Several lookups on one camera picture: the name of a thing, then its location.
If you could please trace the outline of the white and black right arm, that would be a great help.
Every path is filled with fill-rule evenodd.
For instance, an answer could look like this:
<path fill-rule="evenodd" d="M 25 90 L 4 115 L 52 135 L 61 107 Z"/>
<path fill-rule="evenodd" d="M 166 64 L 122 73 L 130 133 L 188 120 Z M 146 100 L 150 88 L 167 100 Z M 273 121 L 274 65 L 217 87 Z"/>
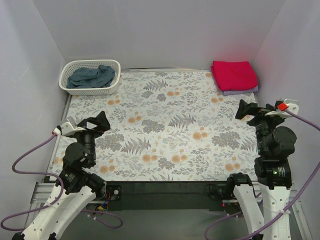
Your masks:
<path fill-rule="evenodd" d="M 252 116 L 247 122 L 255 128 L 258 157 L 254 160 L 254 171 L 259 184 L 263 206 L 255 197 L 253 183 L 247 174 L 231 174 L 227 186 L 238 201 L 244 216 L 250 239 L 289 240 L 290 217 L 288 206 L 292 187 L 292 173 L 288 157 L 295 152 L 296 134 L 282 123 L 287 115 L 280 107 L 287 100 L 279 100 L 275 106 L 265 107 L 257 103 L 239 102 L 235 118 Z"/>

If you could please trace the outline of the red t shirt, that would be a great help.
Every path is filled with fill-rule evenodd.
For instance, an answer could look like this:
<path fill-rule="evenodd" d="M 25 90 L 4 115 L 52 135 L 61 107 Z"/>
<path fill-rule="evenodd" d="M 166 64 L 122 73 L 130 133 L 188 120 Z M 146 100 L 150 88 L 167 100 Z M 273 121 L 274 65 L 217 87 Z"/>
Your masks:
<path fill-rule="evenodd" d="M 247 91 L 258 86 L 258 78 L 248 61 L 213 61 L 210 67 L 221 91 Z"/>

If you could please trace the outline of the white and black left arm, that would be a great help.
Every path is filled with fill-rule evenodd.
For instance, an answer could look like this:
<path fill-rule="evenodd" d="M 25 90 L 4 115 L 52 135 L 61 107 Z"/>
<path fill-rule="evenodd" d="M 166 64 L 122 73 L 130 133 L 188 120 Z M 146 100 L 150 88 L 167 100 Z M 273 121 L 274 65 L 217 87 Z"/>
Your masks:
<path fill-rule="evenodd" d="M 110 128 L 106 113 L 101 111 L 79 123 L 68 117 L 52 131 L 52 137 L 61 135 L 76 141 L 65 150 L 60 174 L 52 174 L 56 182 L 47 201 L 34 209 L 37 216 L 27 228 L 16 230 L 14 240 L 58 240 L 90 201 L 105 196 L 106 181 L 86 169 L 96 165 L 95 140 Z"/>

